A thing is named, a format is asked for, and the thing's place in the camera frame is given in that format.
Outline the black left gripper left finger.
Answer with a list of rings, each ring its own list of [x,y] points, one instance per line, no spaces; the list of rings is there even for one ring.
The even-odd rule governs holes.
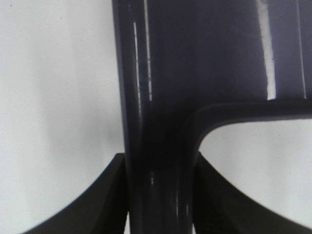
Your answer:
[[[128,213],[125,155],[116,154],[77,199],[29,234],[122,234]]]

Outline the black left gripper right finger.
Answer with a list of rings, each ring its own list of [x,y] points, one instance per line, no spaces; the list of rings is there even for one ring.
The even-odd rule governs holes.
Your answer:
[[[202,156],[194,170],[193,224],[197,234],[310,234],[295,223],[252,200]]]

